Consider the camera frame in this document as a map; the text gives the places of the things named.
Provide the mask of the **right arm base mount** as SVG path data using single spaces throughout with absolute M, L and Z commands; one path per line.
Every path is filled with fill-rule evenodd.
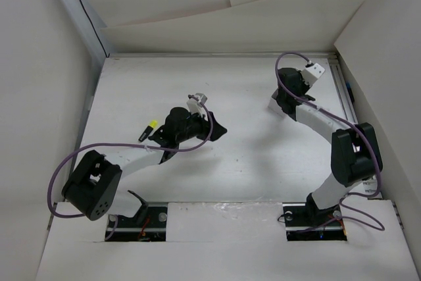
M 339 205 L 319 210 L 308 198 L 306 202 L 282 203 L 277 221 L 285 225 L 289 242 L 347 241 Z

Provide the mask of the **yellow highlighter marker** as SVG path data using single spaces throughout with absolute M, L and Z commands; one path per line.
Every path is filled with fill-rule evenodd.
M 156 120 L 152 120 L 141 133 L 140 137 L 138 137 L 138 142 L 145 141 L 153 132 L 153 130 L 157 127 L 158 122 Z

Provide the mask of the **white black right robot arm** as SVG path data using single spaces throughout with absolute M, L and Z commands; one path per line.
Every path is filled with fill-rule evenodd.
M 277 68 L 278 88 L 272 94 L 270 108 L 282 116 L 307 126 L 322 136 L 331 148 L 330 175 L 309 193 L 299 218 L 305 226 L 328 225 L 343 200 L 354 195 L 353 188 L 372 176 L 380 177 L 383 168 L 374 127 L 355 124 L 314 104 L 308 95 L 324 70 L 308 64 L 304 71 Z

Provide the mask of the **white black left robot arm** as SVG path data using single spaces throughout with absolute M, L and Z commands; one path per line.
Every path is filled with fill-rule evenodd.
M 213 113 L 203 115 L 175 107 L 145 143 L 110 155 L 88 151 L 64 185 L 62 196 L 91 221 L 114 215 L 139 226 L 146 220 L 149 205 L 132 190 L 120 191 L 120 181 L 141 169 L 167 162 L 180 151 L 182 142 L 192 138 L 216 141 L 226 133 Z

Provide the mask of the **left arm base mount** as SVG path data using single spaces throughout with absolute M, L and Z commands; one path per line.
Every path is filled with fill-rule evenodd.
M 137 193 L 118 191 L 105 230 L 106 242 L 164 242 L 168 203 L 148 203 Z

